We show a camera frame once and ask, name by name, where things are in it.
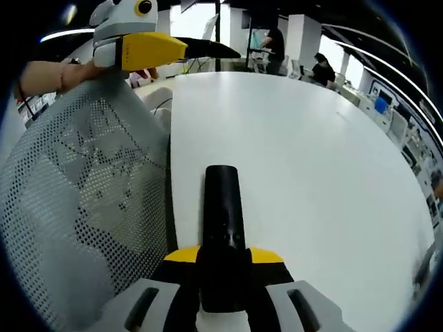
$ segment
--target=person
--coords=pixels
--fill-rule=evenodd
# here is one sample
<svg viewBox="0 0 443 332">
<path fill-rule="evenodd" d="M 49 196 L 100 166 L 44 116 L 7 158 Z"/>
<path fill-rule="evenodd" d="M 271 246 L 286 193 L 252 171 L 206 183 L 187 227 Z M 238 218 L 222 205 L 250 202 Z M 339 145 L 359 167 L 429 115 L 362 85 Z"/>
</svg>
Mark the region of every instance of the person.
<svg viewBox="0 0 443 332">
<path fill-rule="evenodd" d="M 315 54 L 317 64 L 313 67 L 311 78 L 320 85 L 328 87 L 335 81 L 335 72 L 331 65 L 321 53 Z"/>
<path fill-rule="evenodd" d="M 102 72 L 93 61 L 86 64 L 31 61 L 23 70 L 10 95 L 5 118 L 0 126 L 0 171 L 26 128 L 17 110 L 18 99 L 50 92 L 65 93 Z"/>
<path fill-rule="evenodd" d="M 284 60 L 284 39 L 282 32 L 278 28 L 270 29 L 260 46 L 271 49 L 271 54 L 268 56 L 269 63 L 266 66 L 266 73 L 278 75 Z"/>
<path fill-rule="evenodd" d="M 157 81 L 159 79 L 159 72 L 157 71 L 157 68 L 148 68 L 147 72 L 151 76 L 151 83 Z M 140 71 L 134 71 L 129 74 L 129 83 L 131 84 L 131 87 L 133 89 L 140 87 L 140 83 L 138 80 L 140 78 L 143 78 L 144 80 L 148 79 L 147 73 L 145 69 L 142 69 Z"/>
<path fill-rule="evenodd" d="M 440 183 L 437 185 L 437 187 L 434 189 L 434 196 L 437 199 L 443 199 L 443 183 Z"/>
</svg>

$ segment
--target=ceiling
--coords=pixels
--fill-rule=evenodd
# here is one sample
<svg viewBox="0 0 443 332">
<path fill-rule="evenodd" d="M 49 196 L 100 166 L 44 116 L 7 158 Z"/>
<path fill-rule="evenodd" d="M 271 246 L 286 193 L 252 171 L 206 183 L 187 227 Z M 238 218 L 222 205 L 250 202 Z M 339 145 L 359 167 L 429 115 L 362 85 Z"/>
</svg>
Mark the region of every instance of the ceiling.
<svg viewBox="0 0 443 332">
<path fill-rule="evenodd" d="M 86 27 L 91 13 L 100 2 L 102 2 L 102 0 L 75 1 L 78 9 L 77 15 L 74 16 L 68 28 Z M 159 10 L 165 10 L 170 6 L 180 4 L 180 1 L 158 0 L 158 3 Z M 279 15 L 283 17 L 292 14 L 305 14 L 322 24 L 354 29 L 355 31 L 334 28 L 336 32 L 340 33 L 346 40 L 354 44 L 356 47 L 380 57 L 399 69 L 414 81 L 421 90 L 429 94 L 431 99 L 435 100 L 438 104 L 440 103 L 440 94 L 436 93 L 440 92 L 440 89 L 435 88 L 435 84 L 430 84 L 431 81 L 436 83 L 437 81 L 434 79 L 439 78 L 435 77 L 436 75 L 432 75 L 435 73 L 435 69 L 432 65 L 438 62 L 427 62 L 427 75 L 425 75 L 424 63 L 416 52 L 416 50 L 419 50 L 419 53 L 424 57 L 429 56 L 429 53 L 426 53 L 424 41 L 420 37 L 420 34 L 416 33 L 417 31 L 420 31 L 420 26 L 418 26 L 420 19 L 417 19 L 421 17 L 420 8 L 414 8 L 414 11 L 416 11 L 417 14 L 411 15 L 410 11 L 406 11 L 407 13 L 404 14 L 404 10 L 400 10 L 401 8 L 396 7 L 394 1 L 384 1 L 383 5 L 377 4 L 375 1 L 371 1 L 371 5 L 369 5 L 369 2 L 364 0 L 306 0 L 304 2 L 287 0 L 226 0 L 224 3 L 229 3 L 232 7 L 236 8 L 259 10 L 262 12 L 278 11 Z M 429 18 L 427 20 L 428 25 L 433 25 L 434 21 L 432 20 L 432 15 L 429 16 L 428 14 L 426 18 Z M 55 22 L 51 27 L 52 31 L 64 29 L 66 29 L 66 26 L 63 25 L 62 21 Z M 323 28 L 323 33 L 332 39 L 341 40 L 337 35 L 331 33 L 326 28 Z M 392 47 L 389 47 L 368 35 L 375 37 L 375 39 L 381 39 Z M 61 60 L 90 38 L 91 36 L 89 34 L 71 35 L 45 41 L 40 44 L 35 51 L 34 59 L 52 61 Z M 416 103 L 421 100 L 421 96 L 416 89 L 394 71 L 370 57 L 367 57 L 370 60 L 369 64 L 360 56 L 360 54 L 353 50 L 350 50 L 349 52 L 361 60 L 366 66 L 374 66 L 378 73 L 399 86 L 410 96 L 410 98 L 416 101 Z"/>
</svg>

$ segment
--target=window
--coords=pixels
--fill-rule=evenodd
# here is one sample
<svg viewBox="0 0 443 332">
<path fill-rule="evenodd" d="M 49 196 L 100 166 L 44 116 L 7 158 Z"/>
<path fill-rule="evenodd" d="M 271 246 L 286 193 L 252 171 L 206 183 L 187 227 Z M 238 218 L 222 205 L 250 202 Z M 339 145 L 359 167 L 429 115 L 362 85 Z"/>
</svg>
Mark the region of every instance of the window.
<svg viewBox="0 0 443 332">
<path fill-rule="evenodd" d="M 349 56 L 349 64 L 347 64 L 345 76 L 347 80 L 351 81 L 354 88 L 359 88 L 363 76 L 363 65 L 352 55 Z"/>
<path fill-rule="evenodd" d="M 206 23 L 215 16 L 213 3 L 198 3 L 181 14 L 180 6 L 172 6 L 171 36 L 201 39 Z M 230 7 L 221 5 L 220 42 L 230 46 Z M 215 29 L 211 36 L 215 40 Z"/>
<path fill-rule="evenodd" d="M 322 35 L 318 52 L 326 56 L 327 61 L 336 73 L 340 73 L 341 63 L 343 62 L 343 56 L 345 54 L 341 46 L 335 44 L 332 39 Z"/>
</svg>

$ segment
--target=white desk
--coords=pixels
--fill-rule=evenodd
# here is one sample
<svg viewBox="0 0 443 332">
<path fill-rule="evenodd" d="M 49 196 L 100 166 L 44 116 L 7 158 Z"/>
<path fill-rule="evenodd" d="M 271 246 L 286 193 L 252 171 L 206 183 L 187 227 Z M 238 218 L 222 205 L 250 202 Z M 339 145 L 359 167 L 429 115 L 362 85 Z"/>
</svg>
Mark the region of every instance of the white desk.
<svg viewBox="0 0 443 332">
<path fill-rule="evenodd" d="M 179 247 L 199 243 L 206 167 L 235 166 L 248 244 L 283 256 L 353 329 L 399 322 L 431 218 L 408 164 L 359 109 L 285 77 L 186 75 L 176 78 L 171 139 Z"/>
</svg>

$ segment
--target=black mesh pattern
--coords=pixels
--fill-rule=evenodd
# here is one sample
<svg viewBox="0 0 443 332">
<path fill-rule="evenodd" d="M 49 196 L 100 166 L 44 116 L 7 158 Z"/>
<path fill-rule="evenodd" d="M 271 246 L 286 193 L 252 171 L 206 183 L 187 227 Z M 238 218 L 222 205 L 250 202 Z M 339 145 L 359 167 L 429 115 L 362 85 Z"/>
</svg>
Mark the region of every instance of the black mesh pattern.
<svg viewBox="0 0 443 332">
<path fill-rule="evenodd" d="M 168 135 L 116 74 L 60 98 L 0 177 L 10 263 L 56 331 L 84 329 L 168 252 Z"/>
</svg>

